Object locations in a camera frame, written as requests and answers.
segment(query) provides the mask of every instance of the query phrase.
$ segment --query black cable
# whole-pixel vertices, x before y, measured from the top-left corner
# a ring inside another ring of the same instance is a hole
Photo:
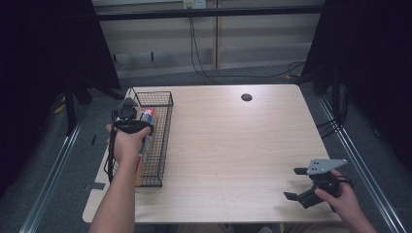
[[[347,117],[347,115],[348,115],[348,107],[349,107],[349,92],[348,92],[347,88],[345,87],[345,99],[344,99],[343,109],[342,109],[341,114],[340,114],[340,120],[337,121],[335,118],[333,118],[332,120],[330,120],[330,121],[328,121],[328,122],[325,122],[325,123],[320,124],[320,126],[319,126],[318,128],[320,128],[320,127],[322,127],[322,126],[325,126],[325,125],[327,125],[327,124],[329,124],[329,123],[330,123],[330,125],[329,125],[329,127],[328,127],[327,129],[329,129],[330,127],[333,127],[333,128],[332,128],[329,132],[327,132],[326,134],[324,134],[324,133],[326,132],[326,129],[325,129],[324,131],[322,131],[322,132],[319,133],[320,135],[322,135],[322,136],[321,136],[322,139],[325,138],[325,137],[327,137],[328,135],[332,134],[332,133],[335,132],[337,129],[340,129],[340,128],[343,126],[343,123],[345,122],[346,117]]]
[[[113,179],[113,170],[115,167],[115,140],[118,130],[115,127],[115,111],[112,111],[112,129],[110,130],[110,141],[109,141],[109,154],[107,155],[106,163],[104,165],[104,171],[109,177],[109,182],[112,182]]]
[[[299,66],[301,66],[305,63],[304,61],[293,62],[293,63],[288,65],[288,70],[287,71],[276,74],[276,75],[271,75],[271,76],[244,76],[244,75],[231,75],[231,76],[216,75],[216,76],[210,76],[205,72],[205,70],[203,69],[203,66],[201,64],[201,61],[200,61],[200,57],[199,57],[199,53],[198,53],[198,49],[197,49],[196,37],[195,37],[195,33],[194,33],[194,23],[193,23],[193,18],[192,17],[189,18],[189,22],[190,22],[190,37],[191,37],[191,43],[190,43],[191,64],[193,66],[194,71],[198,75],[206,77],[209,81],[211,81],[213,83],[223,84],[223,83],[219,83],[219,82],[216,82],[216,81],[212,80],[212,78],[254,78],[254,79],[275,78],[275,77],[278,77],[278,76],[286,75],[287,73],[290,73],[292,70],[297,69]],[[194,65],[194,62],[193,62],[193,42],[194,42],[194,46],[195,46],[195,50],[196,50],[197,61],[199,63],[201,72],[196,69],[196,67]],[[296,63],[298,63],[298,65],[294,66],[293,68],[290,68],[293,64],[296,64]]]
[[[206,77],[206,79],[208,79],[208,80],[209,80],[210,82],[212,82],[212,83],[223,84],[223,83],[219,83],[219,82],[216,82],[216,81],[212,80],[212,79],[206,74],[206,72],[203,70],[202,63],[200,62],[199,52],[198,52],[198,50],[197,50],[196,36],[195,36],[195,34],[194,34],[194,24],[193,24],[193,18],[192,18],[192,17],[189,18],[189,22],[190,22],[190,57],[191,57],[191,65],[193,66],[194,71],[195,71],[198,75],[203,76],[203,77]],[[196,55],[197,55],[197,60],[198,60],[198,62],[199,62],[200,70],[203,72],[203,74],[200,73],[200,72],[196,69],[196,67],[195,67],[195,65],[194,65],[194,61],[193,61],[193,42],[194,42],[194,45],[195,45],[195,48],[196,48]]]
[[[344,180],[338,180],[339,183],[348,183],[351,188],[354,188],[354,183],[349,177],[346,176],[337,176],[338,178],[343,178]]]

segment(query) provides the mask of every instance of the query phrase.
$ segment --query human arm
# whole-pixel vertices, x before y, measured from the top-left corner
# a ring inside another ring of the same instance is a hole
[[[330,171],[339,179],[342,176],[338,171]],[[364,215],[358,198],[348,183],[341,183],[338,197],[335,198],[320,188],[315,189],[315,194],[329,203],[342,219],[343,224],[354,233],[376,233],[375,228]]]
[[[106,125],[110,132],[112,125]],[[150,133],[147,127],[135,134],[118,130],[115,140],[115,159],[119,165],[102,202],[94,215],[89,232],[134,231],[134,187],[136,165],[143,138]]]

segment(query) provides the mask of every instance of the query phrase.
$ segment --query table top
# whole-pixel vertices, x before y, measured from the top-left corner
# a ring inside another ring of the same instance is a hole
[[[174,107],[163,187],[136,187],[136,222],[339,221],[327,203],[303,209],[284,191],[312,186],[295,167],[328,158],[296,85],[135,87],[171,91]],[[249,93],[252,101],[243,101]],[[84,221],[91,222],[107,188],[102,159]]]

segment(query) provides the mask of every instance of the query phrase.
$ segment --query wall outlet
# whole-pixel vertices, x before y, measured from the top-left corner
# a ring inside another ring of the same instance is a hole
[[[194,0],[184,0],[183,9],[194,9]]]
[[[206,9],[206,0],[194,0],[195,9]]]

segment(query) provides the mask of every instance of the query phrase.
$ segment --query black wire basket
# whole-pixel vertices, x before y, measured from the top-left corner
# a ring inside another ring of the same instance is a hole
[[[140,116],[144,108],[155,108],[154,133],[145,138],[140,150],[141,159],[136,172],[136,186],[162,186],[173,110],[172,93],[170,91],[135,92],[130,88],[127,95],[138,104],[138,107],[135,107],[136,116]],[[118,162],[109,156],[105,167],[111,182],[116,174]]]

